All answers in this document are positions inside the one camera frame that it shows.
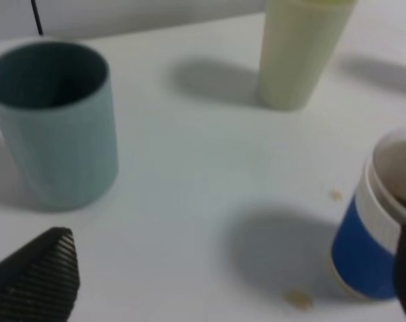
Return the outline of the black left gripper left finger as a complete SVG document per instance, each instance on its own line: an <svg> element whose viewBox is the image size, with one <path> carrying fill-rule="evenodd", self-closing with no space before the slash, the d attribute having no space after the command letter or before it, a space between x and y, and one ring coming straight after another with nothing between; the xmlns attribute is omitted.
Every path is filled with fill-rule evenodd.
<svg viewBox="0 0 406 322"><path fill-rule="evenodd" d="M0 321L68 321L80 285L72 230L52 227L0 261Z"/></svg>

